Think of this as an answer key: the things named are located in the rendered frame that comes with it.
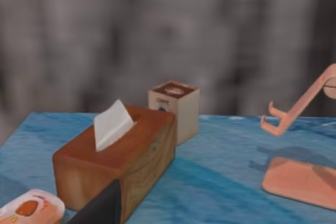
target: blue tabletop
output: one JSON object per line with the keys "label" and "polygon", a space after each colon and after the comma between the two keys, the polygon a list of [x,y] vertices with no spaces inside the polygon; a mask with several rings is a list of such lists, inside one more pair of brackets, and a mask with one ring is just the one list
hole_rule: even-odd
{"label": "blue tabletop", "polygon": [[[0,147],[0,205],[32,188],[55,194],[51,156],[94,116],[32,113]],[[336,118],[299,118],[282,137],[261,130],[260,117],[199,120],[199,134],[177,148],[128,224],[335,223],[335,211],[270,195],[260,185],[274,156],[336,168]],[[73,214],[67,210],[64,222]]]}

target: tissue box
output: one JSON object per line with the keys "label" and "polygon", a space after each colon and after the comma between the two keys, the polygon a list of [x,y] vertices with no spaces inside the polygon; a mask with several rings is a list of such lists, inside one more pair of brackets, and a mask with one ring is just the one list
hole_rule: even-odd
{"label": "tissue box", "polygon": [[176,116],[176,144],[198,133],[199,88],[169,81],[149,90],[148,107],[173,112]]}
{"label": "tissue box", "polygon": [[174,158],[174,114],[126,109],[136,124],[111,146],[96,152],[92,125],[54,153],[57,195],[67,208],[80,210],[118,179],[124,223]]}

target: gray curtain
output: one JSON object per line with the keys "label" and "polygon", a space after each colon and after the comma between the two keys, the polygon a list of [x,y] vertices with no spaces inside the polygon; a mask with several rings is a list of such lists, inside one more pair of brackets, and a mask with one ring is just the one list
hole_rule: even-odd
{"label": "gray curtain", "polygon": [[335,3],[0,0],[0,142],[31,111],[146,106],[166,80],[199,86],[202,114],[287,110],[335,61]]}

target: tissue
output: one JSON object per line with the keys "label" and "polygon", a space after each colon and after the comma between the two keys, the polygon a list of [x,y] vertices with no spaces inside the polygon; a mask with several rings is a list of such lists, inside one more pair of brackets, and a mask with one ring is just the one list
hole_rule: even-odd
{"label": "tissue", "polygon": [[115,143],[134,126],[134,121],[120,100],[93,120],[96,151]]}

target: table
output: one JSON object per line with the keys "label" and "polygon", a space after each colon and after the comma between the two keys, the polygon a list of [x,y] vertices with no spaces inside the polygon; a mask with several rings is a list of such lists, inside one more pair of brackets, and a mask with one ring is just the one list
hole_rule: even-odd
{"label": "table", "polygon": [[[55,194],[51,156],[94,116],[29,115],[0,148],[0,205],[32,188]],[[199,134],[177,148],[174,162],[127,224],[335,222],[335,211],[270,195],[260,185],[273,156],[336,168],[336,118],[299,118],[282,137],[261,130],[256,116],[199,120]],[[67,210],[64,223],[73,215]]]}

